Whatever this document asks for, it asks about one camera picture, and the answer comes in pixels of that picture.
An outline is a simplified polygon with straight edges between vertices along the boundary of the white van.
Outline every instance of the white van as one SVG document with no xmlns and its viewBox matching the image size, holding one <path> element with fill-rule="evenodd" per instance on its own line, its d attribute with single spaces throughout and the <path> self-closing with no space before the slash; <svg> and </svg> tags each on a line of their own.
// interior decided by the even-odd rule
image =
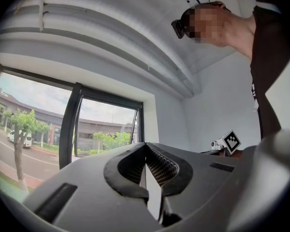
<svg viewBox="0 0 290 232">
<path fill-rule="evenodd" d="M 8 134 L 8 141 L 14 142 L 14 130 Z M 32 138 L 31 138 L 31 134 L 28 133 L 27 138 L 24 141 L 24 147 L 31 147 L 31 145 L 32 145 Z"/>
</svg>

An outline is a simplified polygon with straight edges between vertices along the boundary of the man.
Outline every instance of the man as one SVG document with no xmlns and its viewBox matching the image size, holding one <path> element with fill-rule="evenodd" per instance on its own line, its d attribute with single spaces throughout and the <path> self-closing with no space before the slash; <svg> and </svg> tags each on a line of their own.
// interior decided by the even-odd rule
<svg viewBox="0 0 290 232">
<path fill-rule="evenodd" d="M 290 59 L 290 37 L 278 8 L 259 3 L 249 18 L 236 16 L 215 1 L 186 10 L 172 23 L 178 36 L 219 47 L 232 46 L 251 60 L 251 75 L 259 104 L 261 138 L 281 129 L 265 93 Z"/>
</svg>

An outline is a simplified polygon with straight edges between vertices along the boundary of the black window frame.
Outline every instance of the black window frame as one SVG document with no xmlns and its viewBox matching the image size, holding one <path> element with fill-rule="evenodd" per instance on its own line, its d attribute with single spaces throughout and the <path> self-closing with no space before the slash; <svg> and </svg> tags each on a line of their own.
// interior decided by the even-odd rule
<svg viewBox="0 0 290 232">
<path fill-rule="evenodd" d="M 58 80 L 49 76 L 40 75 L 32 72 L 27 72 L 19 69 L 14 69 L 7 66 L 0 65 L 0 77 L 2 73 L 11 74 L 31 81 L 39 82 L 42 84 L 59 87 L 62 89 L 70 90 L 71 95 L 68 100 L 66 110 L 62 119 L 60 139 L 59 139 L 59 168 L 62 169 L 72 162 L 72 149 L 73 144 L 77 145 L 77 121 L 81 107 L 82 99 L 89 99 L 97 102 L 103 102 L 110 105 L 129 108 L 134 111 L 135 122 L 137 116 L 138 123 L 138 142 L 144 142 L 144 109 L 143 102 L 134 101 L 119 95 L 104 92 L 98 89 L 84 86 L 80 83 L 70 83 Z"/>
</svg>

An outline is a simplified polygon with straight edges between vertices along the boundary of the sky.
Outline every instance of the sky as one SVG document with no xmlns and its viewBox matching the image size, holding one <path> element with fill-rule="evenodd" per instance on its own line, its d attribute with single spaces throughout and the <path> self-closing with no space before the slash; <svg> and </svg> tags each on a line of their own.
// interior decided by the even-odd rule
<svg viewBox="0 0 290 232">
<path fill-rule="evenodd" d="M 0 88 L 18 101 L 49 112 L 64 114 L 71 91 L 3 73 Z M 80 117 L 89 120 L 132 123 L 134 110 L 83 99 Z"/>
</svg>

